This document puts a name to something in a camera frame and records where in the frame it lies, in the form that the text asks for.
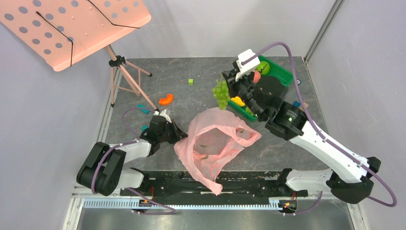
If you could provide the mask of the yellow fake corn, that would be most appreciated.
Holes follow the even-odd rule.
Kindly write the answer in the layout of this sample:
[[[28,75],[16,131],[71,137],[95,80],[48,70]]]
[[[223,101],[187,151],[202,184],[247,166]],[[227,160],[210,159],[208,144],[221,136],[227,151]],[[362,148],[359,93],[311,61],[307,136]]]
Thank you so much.
[[[246,104],[242,101],[242,99],[238,96],[231,98],[231,101],[239,107],[244,107]]]

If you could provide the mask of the green fake grapes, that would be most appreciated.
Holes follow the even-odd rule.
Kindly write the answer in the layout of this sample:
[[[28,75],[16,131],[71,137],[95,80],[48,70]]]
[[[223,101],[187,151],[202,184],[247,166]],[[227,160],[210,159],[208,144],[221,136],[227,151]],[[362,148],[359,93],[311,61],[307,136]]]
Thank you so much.
[[[220,110],[225,110],[230,100],[228,86],[225,80],[217,80],[212,89],[213,97],[217,100]]]

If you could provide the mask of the pink plastic bag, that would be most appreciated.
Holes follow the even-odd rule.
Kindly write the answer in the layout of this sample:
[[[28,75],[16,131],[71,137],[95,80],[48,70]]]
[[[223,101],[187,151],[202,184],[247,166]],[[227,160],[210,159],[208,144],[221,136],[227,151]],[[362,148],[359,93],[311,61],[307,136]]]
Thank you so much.
[[[216,182],[223,167],[261,138],[234,113],[218,107],[198,114],[187,134],[174,145],[174,151],[191,177],[216,196],[223,190]]]

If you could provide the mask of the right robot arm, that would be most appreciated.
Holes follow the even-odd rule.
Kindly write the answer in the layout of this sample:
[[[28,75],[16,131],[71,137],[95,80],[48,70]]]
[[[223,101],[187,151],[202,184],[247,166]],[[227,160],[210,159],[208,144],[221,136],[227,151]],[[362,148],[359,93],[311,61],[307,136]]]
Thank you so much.
[[[265,77],[264,82],[253,82],[254,73],[236,80],[237,71],[224,71],[230,97],[239,96],[260,122],[275,136],[310,152],[329,168],[321,171],[283,169],[277,179],[277,191],[288,196],[294,192],[330,192],[336,198],[357,204],[367,198],[373,189],[371,173],[379,171],[381,162],[376,157],[365,158],[354,152],[354,162],[327,142],[329,137],[320,127],[312,127],[310,120],[299,107],[285,101],[287,87],[275,77]]]

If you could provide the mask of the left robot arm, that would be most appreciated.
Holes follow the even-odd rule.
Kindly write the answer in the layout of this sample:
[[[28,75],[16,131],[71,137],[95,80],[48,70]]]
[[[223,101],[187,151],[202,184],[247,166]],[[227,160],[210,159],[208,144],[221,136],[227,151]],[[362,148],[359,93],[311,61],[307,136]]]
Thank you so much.
[[[95,143],[77,174],[76,182],[93,194],[103,196],[128,187],[138,195],[145,195],[150,190],[150,181],[138,169],[124,170],[124,165],[152,156],[162,143],[175,144],[187,136],[168,115],[154,115],[149,127],[135,140],[119,144]]]

